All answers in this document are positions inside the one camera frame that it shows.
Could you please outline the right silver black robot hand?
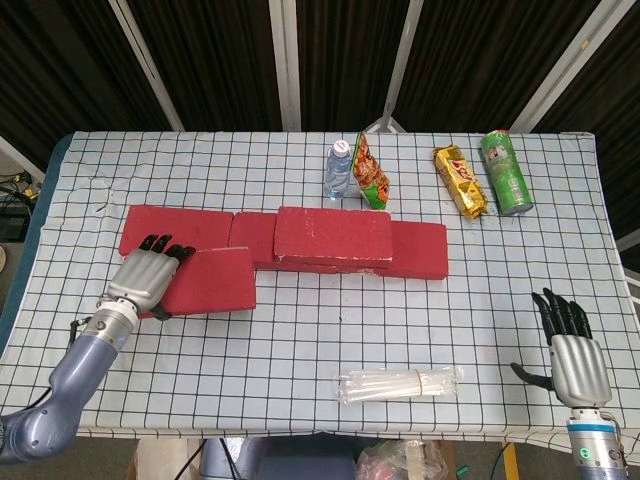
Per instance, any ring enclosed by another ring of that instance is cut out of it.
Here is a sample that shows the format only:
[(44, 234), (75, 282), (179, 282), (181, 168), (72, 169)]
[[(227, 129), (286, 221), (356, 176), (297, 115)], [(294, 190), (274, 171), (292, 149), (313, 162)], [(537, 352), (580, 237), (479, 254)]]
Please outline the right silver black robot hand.
[(601, 346), (593, 338), (585, 311), (548, 288), (531, 296), (541, 316), (551, 374), (532, 374), (515, 362), (510, 364), (513, 372), (523, 382), (555, 393), (568, 408), (605, 406), (612, 400), (611, 385)]

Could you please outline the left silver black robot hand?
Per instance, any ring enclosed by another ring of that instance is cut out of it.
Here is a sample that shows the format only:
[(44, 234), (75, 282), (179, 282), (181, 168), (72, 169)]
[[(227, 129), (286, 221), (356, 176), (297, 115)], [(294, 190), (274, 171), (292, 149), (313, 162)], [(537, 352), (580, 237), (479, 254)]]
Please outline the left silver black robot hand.
[(157, 320), (170, 319), (162, 298), (179, 267), (196, 252), (193, 246), (170, 245), (171, 238), (171, 234), (147, 235), (126, 256), (110, 281), (106, 296), (129, 301), (139, 314), (150, 312)]

